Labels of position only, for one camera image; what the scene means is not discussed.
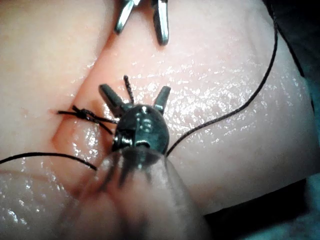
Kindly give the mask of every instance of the metal jaw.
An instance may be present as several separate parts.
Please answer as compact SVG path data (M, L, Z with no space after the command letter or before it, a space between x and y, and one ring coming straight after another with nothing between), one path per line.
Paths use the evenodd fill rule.
M122 0L122 8L114 31L120 34L135 7L141 3L141 0ZM164 46L169 41L169 22L168 22L168 0L151 0L151 7L154 10L153 23L156 38L159 45Z
M124 103L107 84L99 86L99 92L112 114L120 118L112 145L112 151L126 147L144 146L159 153L166 153L169 130L163 114L171 88L162 87L153 106Z

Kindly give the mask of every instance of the metal forceps tip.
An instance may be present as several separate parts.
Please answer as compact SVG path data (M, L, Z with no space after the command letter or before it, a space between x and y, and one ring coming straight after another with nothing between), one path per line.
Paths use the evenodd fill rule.
M124 29L128 18L135 7L142 0L122 0L122 8L115 24L114 31L120 34ZM168 22L168 0L151 0L153 8L153 23L156 38L161 46L167 45L169 41L169 22Z

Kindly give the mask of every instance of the transparent plastic sheath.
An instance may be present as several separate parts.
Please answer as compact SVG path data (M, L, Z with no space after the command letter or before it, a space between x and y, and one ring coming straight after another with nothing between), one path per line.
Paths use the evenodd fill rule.
M174 166L143 146L103 161L72 218L70 239L212 239Z

